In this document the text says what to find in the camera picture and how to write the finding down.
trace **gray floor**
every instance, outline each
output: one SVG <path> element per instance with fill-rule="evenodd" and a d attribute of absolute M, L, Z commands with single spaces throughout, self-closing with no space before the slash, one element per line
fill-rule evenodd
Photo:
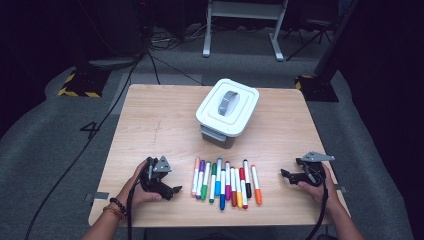
<path fill-rule="evenodd" d="M 267 35 L 271 31 L 214 34 L 209 58 L 202 57 L 203 38 L 151 53 L 203 85 L 213 86 L 221 78 L 230 78 L 251 87 L 294 88 L 295 76 L 313 74 L 328 43 L 313 43 L 292 61 L 277 62 Z M 279 43 L 285 55 L 300 46 L 297 33 L 280 37 Z M 161 84 L 199 85 L 159 61 L 155 64 Z M 38 206 L 84 147 L 88 135 L 79 129 L 103 119 L 130 68 L 112 72 L 102 98 L 58 96 L 71 70 L 52 79 L 45 90 L 47 100 L 25 114 L 0 140 L 0 192 L 5 209 L 0 220 L 2 239 L 24 238 Z M 157 84 L 148 56 L 135 69 L 131 81 Z M 333 167 L 340 186 L 347 189 L 344 197 L 353 220 L 367 239 L 413 239 L 402 196 L 351 102 L 349 86 L 340 73 L 332 84 L 339 103 L 307 104 L 327 154 L 337 159 Z M 30 239 L 78 239 L 88 229 L 89 196 L 97 190 L 119 106 L 50 196 Z M 311 229 L 277 227 L 279 239 L 304 239 Z M 142 233 L 143 229 L 136 229 L 134 238 L 142 239 Z M 125 238 L 126 229 L 120 229 L 117 239 Z"/>

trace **finger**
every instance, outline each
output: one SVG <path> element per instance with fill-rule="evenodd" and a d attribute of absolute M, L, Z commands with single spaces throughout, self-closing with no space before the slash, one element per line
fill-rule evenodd
<path fill-rule="evenodd" d="M 325 183 L 328 186 L 329 184 L 333 183 L 333 179 L 331 178 L 330 169 L 324 163 L 322 163 L 322 166 L 324 167 L 325 171 Z"/>
<path fill-rule="evenodd" d="M 305 192 L 309 193 L 309 194 L 313 194 L 315 191 L 315 187 L 312 185 L 309 185 L 306 182 L 298 182 L 297 186 L 299 186 L 301 189 L 303 189 Z"/>
<path fill-rule="evenodd" d="M 147 202 L 154 202 L 162 200 L 162 196 L 159 193 L 145 192 L 143 197 Z"/>
<path fill-rule="evenodd" d="M 144 165 L 146 165 L 147 161 L 144 160 L 140 164 L 138 164 L 137 168 L 135 169 L 134 176 L 138 176 L 138 173 L 140 173 L 141 169 L 143 169 Z"/>

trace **orange marker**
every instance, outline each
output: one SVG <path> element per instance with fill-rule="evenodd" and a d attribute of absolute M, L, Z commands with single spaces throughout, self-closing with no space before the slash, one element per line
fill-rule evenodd
<path fill-rule="evenodd" d="M 240 186 L 241 186 L 241 197 L 243 202 L 243 208 L 247 209 L 248 205 L 247 205 L 246 179 L 244 176 L 244 169 L 240 168 L 239 172 L 240 172 L 239 174 L 240 174 Z"/>
<path fill-rule="evenodd" d="M 262 204 L 262 194 L 261 189 L 259 188 L 258 174 L 256 173 L 256 166 L 252 165 L 252 175 L 253 175 L 253 185 L 255 186 L 255 197 L 256 203 Z"/>

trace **green marker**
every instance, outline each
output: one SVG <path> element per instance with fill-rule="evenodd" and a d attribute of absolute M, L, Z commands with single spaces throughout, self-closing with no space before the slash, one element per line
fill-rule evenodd
<path fill-rule="evenodd" d="M 209 202 L 213 203 L 215 200 L 215 180 L 216 180 L 216 163 L 212 164 L 212 178 L 211 178 L 211 191 L 209 194 Z"/>
<path fill-rule="evenodd" d="M 200 199 L 206 199 L 206 193 L 208 192 L 208 180 L 209 180 L 209 170 L 211 168 L 211 162 L 206 162 L 205 175 L 203 177 L 203 185 L 202 185 L 202 194 L 200 195 Z"/>

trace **black marker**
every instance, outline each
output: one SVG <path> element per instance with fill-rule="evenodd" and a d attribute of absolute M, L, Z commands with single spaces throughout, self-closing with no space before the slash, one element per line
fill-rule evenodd
<path fill-rule="evenodd" d="M 244 159 L 243 161 L 243 168 L 244 168 L 244 176 L 246 178 L 246 195 L 247 195 L 247 198 L 251 198 L 252 188 L 250 187 L 249 162 L 246 159 Z"/>

